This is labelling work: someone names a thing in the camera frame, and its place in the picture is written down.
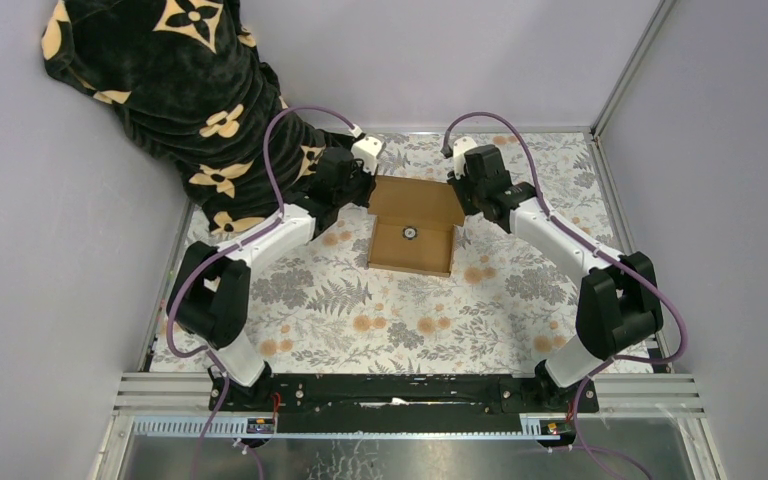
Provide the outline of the brown cardboard box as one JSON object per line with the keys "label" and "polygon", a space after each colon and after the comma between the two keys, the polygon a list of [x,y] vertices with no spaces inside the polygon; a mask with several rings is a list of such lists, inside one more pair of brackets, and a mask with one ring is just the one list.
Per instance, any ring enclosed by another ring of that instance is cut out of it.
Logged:
{"label": "brown cardboard box", "polygon": [[378,176],[368,213],[375,217],[368,266],[396,272],[451,275],[457,229],[465,215],[447,183]]}

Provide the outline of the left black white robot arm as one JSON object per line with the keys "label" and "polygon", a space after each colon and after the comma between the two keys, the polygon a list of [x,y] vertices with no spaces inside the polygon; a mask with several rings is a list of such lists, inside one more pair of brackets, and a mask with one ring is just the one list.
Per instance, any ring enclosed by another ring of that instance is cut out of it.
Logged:
{"label": "left black white robot arm", "polygon": [[314,173],[284,196],[279,211],[241,236],[187,248],[167,307],[168,319],[196,336],[232,398],[248,411],[269,401],[267,362],[244,332],[253,278],[291,250],[310,243],[353,204],[366,207],[376,186],[382,140],[368,136],[351,149],[328,148]]}

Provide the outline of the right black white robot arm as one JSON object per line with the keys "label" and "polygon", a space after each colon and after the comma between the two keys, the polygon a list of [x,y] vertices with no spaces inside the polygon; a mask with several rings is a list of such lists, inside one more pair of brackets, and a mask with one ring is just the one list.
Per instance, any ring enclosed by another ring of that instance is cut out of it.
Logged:
{"label": "right black white robot arm", "polygon": [[453,163],[447,181],[466,214],[481,214],[537,248],[579,285],[574,336],[535,370],[542,377],[533,386],[535,402],[557,412],[572,400],[573,384],[662,328],[653,264],[590,237],[551,207],[536,183],[514,183],[498,147],[464,137],[442,153]]}

